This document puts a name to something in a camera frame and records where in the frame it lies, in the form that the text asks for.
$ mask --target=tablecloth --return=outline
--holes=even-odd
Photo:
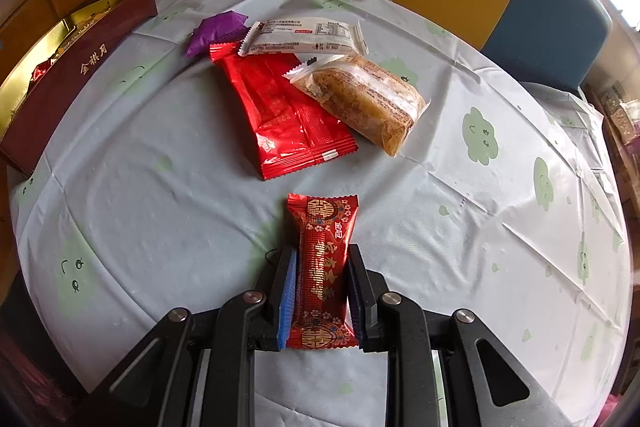
[[[357,194],[367,267],[425,309],[473,309],[576,425],[593,424],[630,306],[593,113],[580,113],[590,157],[516,80],[390,0],[156,1],[158,16],[100,66],[11,195],[30,296],[89,391],[169,309],[204,311],[250,288],[281,242],[287,193]],[[184,54],[200,21],[229,9],[247,24],[359,20],[370,60],[431,100],[400,155],[357,136],[356,153],[261,181],[222,70]],[[385,388],[384,354],[257,353],[256,425],[381,426]]]

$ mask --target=maroon gift box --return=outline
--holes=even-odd
[[[102,18],[82,30],[46,73],[30,84],[37,65],[54,56],[74,29],[102,13]],[[156,0],[99,0],[58,22],[0,85],[0,155],[30,176],[84,84],[124,37],[157,14]]]

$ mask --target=blue chair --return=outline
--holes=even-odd
[[[610,28],[599,0],[510,0],[481,51],[520,82],[577,92]]]

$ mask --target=clear plastic package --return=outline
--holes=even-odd
[[[414,86],[359,55],[321,57],[284,77],[389,156],[428,106]]]

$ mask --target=red snack package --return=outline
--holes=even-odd
[[[237,42],[212,44],[255,133],[260,172],[269,180],[358,150],[348,127],[282,75],[300,64],[293,54],[239,57]]]
[[[300,229],[296,303],[287,347],[357,346],[353,331],[344,322],[344,265],[358,213],[358,197],[290,194],[287,208]]]

